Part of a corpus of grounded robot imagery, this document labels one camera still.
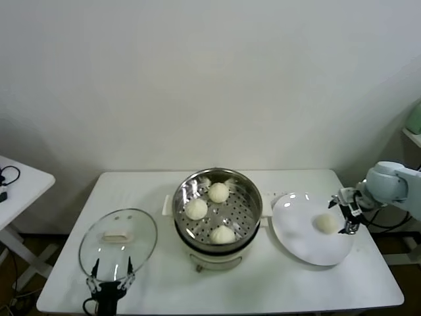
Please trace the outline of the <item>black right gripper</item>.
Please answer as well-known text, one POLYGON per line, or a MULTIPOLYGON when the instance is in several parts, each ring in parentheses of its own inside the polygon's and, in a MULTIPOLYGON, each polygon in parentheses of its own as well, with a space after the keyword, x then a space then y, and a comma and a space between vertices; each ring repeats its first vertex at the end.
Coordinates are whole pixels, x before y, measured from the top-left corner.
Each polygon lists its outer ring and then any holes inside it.
MULTIPOLYGON (((338 232, 339 234, 356 234, 359 224, 362 222, 362 211, 357 203, 358 194, 353 194, 351 201, 341 206, 341 211, 345 218, 344 227, 338 232)), ((341 205, 338 195, 333 195, 329 201, 328 208, 341 205)))

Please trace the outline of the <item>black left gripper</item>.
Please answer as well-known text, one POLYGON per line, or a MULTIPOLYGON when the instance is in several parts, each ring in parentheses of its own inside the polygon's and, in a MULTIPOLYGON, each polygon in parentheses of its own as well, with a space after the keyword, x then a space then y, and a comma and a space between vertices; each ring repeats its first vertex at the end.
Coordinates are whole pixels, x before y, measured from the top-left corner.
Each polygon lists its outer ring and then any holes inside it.
POLYGON ((86 284, 91 292, 91 297, 97 302, 98 316, 114 316, 117 315, 118 301, 122 299, 127 290, 136 279, 134 268, 132 266, 131 257, 128 258, 127 275, 119 282, 103 282, 99 283, 97 272, 99 268, 99 258, 97 258, 91 273, 86 279, 86 284))

